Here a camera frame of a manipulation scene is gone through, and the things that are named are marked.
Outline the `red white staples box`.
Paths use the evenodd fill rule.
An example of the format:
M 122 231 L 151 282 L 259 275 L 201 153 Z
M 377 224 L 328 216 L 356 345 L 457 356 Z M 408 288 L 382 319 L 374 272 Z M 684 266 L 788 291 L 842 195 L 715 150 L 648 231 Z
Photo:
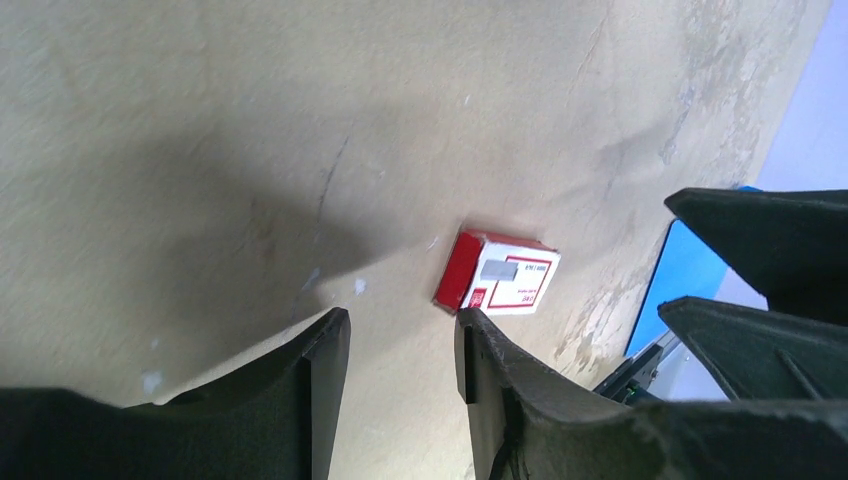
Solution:
M 450 313 L 478 308 L 487 315 L 533 314 L 560 260 L 558 250 L 539 240 L 463 227 L 433 303 Z

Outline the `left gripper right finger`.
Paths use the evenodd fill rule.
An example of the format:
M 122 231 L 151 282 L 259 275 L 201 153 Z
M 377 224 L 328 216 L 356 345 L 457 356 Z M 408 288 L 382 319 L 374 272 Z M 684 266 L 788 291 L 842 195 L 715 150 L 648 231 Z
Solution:
M 572 382 L 477 309 L 456 317 L 478 479 L 843 479 L 847 404 L 646 402 Z

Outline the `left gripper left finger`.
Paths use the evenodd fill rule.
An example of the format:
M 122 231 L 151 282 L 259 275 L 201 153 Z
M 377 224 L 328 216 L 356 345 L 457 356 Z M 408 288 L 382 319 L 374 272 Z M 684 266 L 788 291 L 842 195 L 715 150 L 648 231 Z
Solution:
M 288 343 L 169 402 L 120 408 L 53 388 L 1 392 L 5 479 L 324 479 L 351 324 Z

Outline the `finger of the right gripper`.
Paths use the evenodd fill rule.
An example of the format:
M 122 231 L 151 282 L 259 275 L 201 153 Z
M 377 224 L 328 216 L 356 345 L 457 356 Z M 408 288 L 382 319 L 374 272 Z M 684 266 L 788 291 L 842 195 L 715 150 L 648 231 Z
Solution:
M 685 188 L 664 204 L 770 310 L 846 325 L 846 191 Z
M 731 400 L 847 398 L 847 328 L 698 297 L 658 315 Z

